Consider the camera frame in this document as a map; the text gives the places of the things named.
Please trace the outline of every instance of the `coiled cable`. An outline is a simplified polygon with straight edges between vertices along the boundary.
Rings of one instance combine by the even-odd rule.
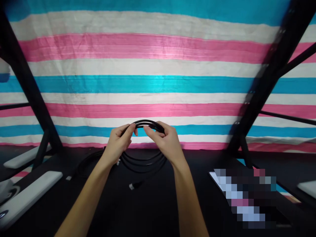
[[[165,129],[158,124],[157,122],[143,119],[134,122],[136,124],[136,128],[142,128],[144,126],[149,126],[150,128],[160,132],[160,133],[165,133]],[[94,160],[99,160],[104,152],[104,149],[101,151],[97,151],[89,156],[87,156],[82,162],[80,162],[79,166],[77,167],[76,173],[79,177],[82,177],[84,179],[88,178],[88,175],[85,174],[84,169],[87,167],[88,163],[91,163]],[[166,157],[159,151],[152,157],[149,157],[147,159],[138,159],[134,158],[130,155],[128,155],[125,151],[122,153],[120,157],[120,161],[123,163],[123,165],[129,169],[130,171],[134,173],[151,173],[152,174],[147,177],[145,180],[150,179],[152,176],[154,176],[158,171],[162,169],[162,167],[165,165],[167,159]],[[130,189],[138,188],[143,182],[145,181],[140,181],[137,183],[130,184],[129,187]]]
[[[143,120],[138,120],[134,122],[136,124],[136,128],[142,128],[144,126],[149,126],[150,128],[160,132],[160,133],[165,133],[165,129],[158,124],[157,122],[143,119]],[[125,151],[121,155],[121,162],[125,165],[126,168],[129,170],[135,172],[135,173],[149,173],[156,171],[158,172],[166,163],[166,157],[159,151],[157,154],[153,155],[150,158],[147,159],[137,159],[134,158],[130,155],[128,155]],[[135,167],[146,167],[146,169],[135,169]]]

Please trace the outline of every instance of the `black bar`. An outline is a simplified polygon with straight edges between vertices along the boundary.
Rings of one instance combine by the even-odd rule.
[[[282,118],[282,119],[292,120],[292,121],[296,121],[296,122],[307,123],[307,124],[311,124],[311,125],[315,125],[316,126],[316,121],[310,120],[310,119],[292,117],[292,116],[288,116],[288,115],[281,115],[281,114],[271,113],[271,112],[262,111],[262,110],[260,111],[260,113],[264,114],[264,115],[270,115],[270,116],[273,116],[273,117],[278,117],[278,118]]]
[[[316,1],[292,1],[285,19],[282,37],[277,48],[272,45],[275,53],[271,57],[268,67],[264,71],[258,84],[254,85],[254,94],[238,125],[234,125],[231,133],[233,137],[228,145],[228,152],[236,153],[240,147],[240,136],[247,135],[263,105],[267,101],[279,77],[276,72],[284,68],[301,40],[306,28],[316,12]]]
[[[44,155],[46,153],[46,149],[48,145],[48,139],[49,139],[49,130],[47,129],[44,131],[44,135],[40,142],[39,150],[37,151],[32,171],[43,163]]]
[[[26,106],[30,106],[30,103],[1,105],[1,106],[0,106],[0,110],[15,109],[15,108],[21,108],[21,107],[26,107]]]
[[[10,57],[8,57],[2,49],[0,49],[0,58],[2,58],[7,64],[11,64]]]
[[[43,131],[49,130],[49,142],[58,151],[63,145],[3,8],[0,9],[0,22],[0,48],[4,55],[10,56],[12,70],[39,124]]]
[[[241,150],[243,152],[243,158],[245,161],[245,165],[252,169],[252,161],[251,161],[251,157],[250,157],[250,153],[249,153],[249,149],[248,149],[248,145],[247,145],[247,141],[246,141],[246,137],[245,136],[240,136],[239,138],[239,142],[241,145]]]
[[[316,53],[316,43],[309,46],[308,49],[306,49],[304,52],[302,52],[299,56],[294,58],[291,62],[289,62],[285,67],[280,69],[278,72],[276,72],[277,77],[282,77],[289,71],[291,71],[293,68],[295,68],[300,63],[304,62],[306,59],[308,59],[310,56],[312,56],[314,53]]]

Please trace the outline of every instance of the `pink stripe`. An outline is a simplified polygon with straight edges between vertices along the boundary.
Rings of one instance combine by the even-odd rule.
[[[79,144],[66,144],[68,147],[104,147],[106,144],[100,143],[79,143]],[[210,142],[181,142],[182,149],[186,150],[223,150],[227,148],[228,143],[210,143]],[[131,144],[129,148],[134,149],[157,149],[155,143],[138,143]]]
[[[264,111],[300,117],[305,119],[316,119],[315,105],[272,105],[266,104],[263,106]],[[259,116],[270,117],[268,115],[259,114]]]
[[[16,145],[16,146],[39,146],[40,143],[23,143],[23,144],[13,144],[13,143],[0,143],[0,145]],[[64,146],[68,147],[104,147],[107,144],[101,143],[78,143],[78,144],[68,144],[63,143]],[[186,143],[181,142],[183,149],[188,150],[222,150],[226,149],[227,143],[210,143],[210,142],[192,142]],[[287,150],[299,150],[304,152],[316,152],[316,143],[302,143],[299,145],[291,144],[265,144],[265,143],[250,143],[248,144],[249,150],[251,151],[269,151],[269,152],[284,152]],[[146,148],[146,149],[155,149],[155,143],[139,143],[131,144],[130,148]]]
[[[30,172],[26,172],[26,171],[21,171],[20,173],[16,174],[14,177],[25,177],[26,175],[28,175]]]
[[[180,116],[237,116],[242,104],[133,104],[72,105],[46,104],[51,116],[69,118],[141,118]],[[0,111],[0,117],[31,116],[31,108]]]
[[[249,206],[248,199],[231,199],[231,206]]]
[[[146,34],[65,34],[20,41],[29,62],[138,58],[261,64],[270,44]]]
[[[296,47],[290,61],[292,61],[295,57],[299,56],[302,52],[304,52],[308,47],[310,47],[314,43],[299,43]],[[313,54],[308,59],[306,59],[303,63],[316,63],[316,54]]]
[[[251,151],[284,152],[287,150],[298,150],[308,153],[316,152],[316,143],[301,143],[299,145],[250,143],[248,144],[248,147]]]
[[[14,144],[14,143],[0,143],[0,145],[16,145],[16,146],[39,146],[40,143],[22,143],[22,144]]]

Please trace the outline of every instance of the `metal leg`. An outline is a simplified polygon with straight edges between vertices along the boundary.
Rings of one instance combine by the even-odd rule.
[[[63,145],[40,94],[40,90],[23,55],[18,40],[16,39],[11,25],[2,9],[0,10],[0,22],[1,54],[10,58],[10,66],[23,89],[39,124],[43,131],[47,129],[49,130],[49,142],[52,148],[55,151],[58,151]]]
[[[248,168],[252,169],[252,161],[251,161],[250,153],[248,150],[248,145],[246,142],[246,137],[240,136],[239,142],[241,145],[241,150],[243,151],[243,158],[244,158],[245,164]]]
[[[39,145],[39,150],[37,151],[33,168],[32,170],[36,169],[38,166],[40,166],[43,163],[44,155],[46,153],[47,145],[48,145],[48,139],[49,139],[49,131],[45,130],[44,135],[42,137],[42,141]]]
[[[263,105],[276,85],[280,74],[278,72],[285,68],[301,37],[316,12],[316,1],[299,0],[292,1],[286,16],[287,21],[281,29],[283,35],[277,47],[271,47],[275,53],[271,57],[267,69],[264,71],[258,84],[255,86],[255,93],[241,118],[238,125],[234,125],[231,133],[233,137],[227,150],[235,153],[240,147],[240,137],[247,135]]]

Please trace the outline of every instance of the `striped fabric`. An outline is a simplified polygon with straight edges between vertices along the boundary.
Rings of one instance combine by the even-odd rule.
[[[11,26],[64,145],[103,147],[138,119],[177,128],[184,149],[224,149],[289,0],[16,0]],[[316,18],[294,55],[316,39]],[[316,56],[281,78],[265,110],[316,119]],[[25,102],[10,72],[3,104]],[[0,111],[0,143],[38,145],[29,107]],[[251,150],[316,152],[316,128],[259,116]],[[131,147],[154,147],[140,129]]]

